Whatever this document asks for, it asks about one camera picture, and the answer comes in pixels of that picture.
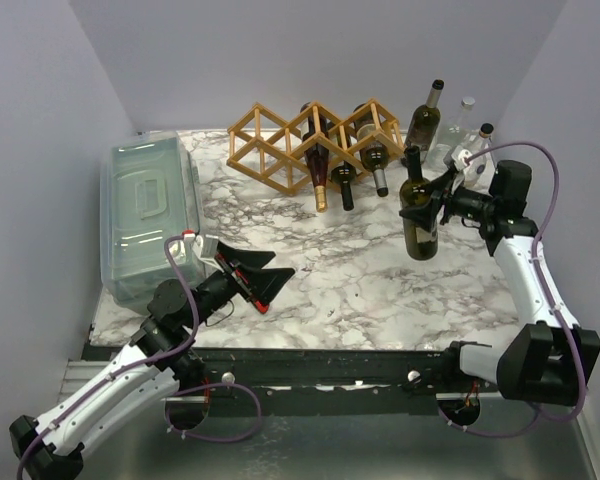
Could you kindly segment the clear squat glass bottle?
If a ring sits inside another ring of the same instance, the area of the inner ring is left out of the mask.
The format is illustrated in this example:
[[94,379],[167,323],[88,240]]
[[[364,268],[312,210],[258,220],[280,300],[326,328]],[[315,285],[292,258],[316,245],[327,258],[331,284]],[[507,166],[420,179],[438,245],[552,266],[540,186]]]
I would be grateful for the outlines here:
[[440,122],[425,160],[430,168],[441,169],[445,156],[471,131],[469,117],[475,103],[473,97],[463,97],[458,112]]

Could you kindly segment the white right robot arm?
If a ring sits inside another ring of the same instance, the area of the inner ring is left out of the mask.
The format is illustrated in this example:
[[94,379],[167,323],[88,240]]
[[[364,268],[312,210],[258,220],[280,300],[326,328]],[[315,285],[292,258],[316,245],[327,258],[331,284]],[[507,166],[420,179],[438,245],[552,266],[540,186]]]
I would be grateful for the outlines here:
[[521,330],[504,349],[453,343],[455,358],[439,370],[442,384],[460,392],[480,378],[509,400],[576,406],[600,353],[600,337],[581,328],[564,304],[536,238],[537,225],[524,215],[531,168],[500,162],[487,193],[456,186],[458,177],[449,169],[433,181],[403,185],[400,215],[419,233],[434,232],[452,216],[476,222],[505,276]]

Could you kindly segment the green bottle silver foil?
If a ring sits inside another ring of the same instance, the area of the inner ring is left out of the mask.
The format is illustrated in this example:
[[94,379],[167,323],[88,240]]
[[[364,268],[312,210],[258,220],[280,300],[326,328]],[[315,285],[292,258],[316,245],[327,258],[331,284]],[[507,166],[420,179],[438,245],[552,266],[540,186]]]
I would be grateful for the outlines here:
[[[375,123],[371,113],[366,113],[354,121],[356,138],[358,141],[375,130]],[[385,168],[389,163],[389,152],[386,146],[377,141],[371,141],[366,147],[359,150],[362,165],[373,175],[376,192],[379,197],[389,194]]]

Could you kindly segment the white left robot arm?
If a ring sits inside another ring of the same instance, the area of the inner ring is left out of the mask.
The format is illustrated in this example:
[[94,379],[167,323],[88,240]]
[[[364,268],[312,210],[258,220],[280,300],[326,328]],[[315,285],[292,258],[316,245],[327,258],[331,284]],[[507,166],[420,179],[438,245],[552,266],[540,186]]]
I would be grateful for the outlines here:
[[235,249],[192,230],[167,238],[164,253],[174,276],[156,288],[130,341],[53,409],[10,425],[17,478],[74,479],[86,452],[146,406],[209,390],[192,351],[200,326],[235,296],[266,313],[295,274],[269,267],[272,251]]

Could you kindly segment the green wine bottle brown label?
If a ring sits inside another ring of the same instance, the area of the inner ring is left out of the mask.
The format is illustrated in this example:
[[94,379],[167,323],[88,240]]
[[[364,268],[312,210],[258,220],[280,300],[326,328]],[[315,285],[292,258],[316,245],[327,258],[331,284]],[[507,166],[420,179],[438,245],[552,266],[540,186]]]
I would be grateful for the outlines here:
[[444,88],[444,81],[433,81],[427,100],[414,111],[405,139],[405,149],[417,146],[420,163],[423,164],[431,147],[433,137],[441,120],[438,102]]

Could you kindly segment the clear tall bottle blue label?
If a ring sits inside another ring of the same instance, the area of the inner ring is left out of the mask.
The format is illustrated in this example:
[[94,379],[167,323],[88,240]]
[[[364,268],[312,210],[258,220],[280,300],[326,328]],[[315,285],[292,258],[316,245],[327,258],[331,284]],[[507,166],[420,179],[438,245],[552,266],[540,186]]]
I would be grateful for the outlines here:
[[[476,131],[469,132],[461,141],[460,145],[475,154],[485,150],[491,145],[491,136],[494,132],[494,125],[491,123],[483,123]],[[464,170],[463,185],[466,188],[472,188],[484,173],[489,161],[489,154],[484,154],[474,159],[469,166]]]

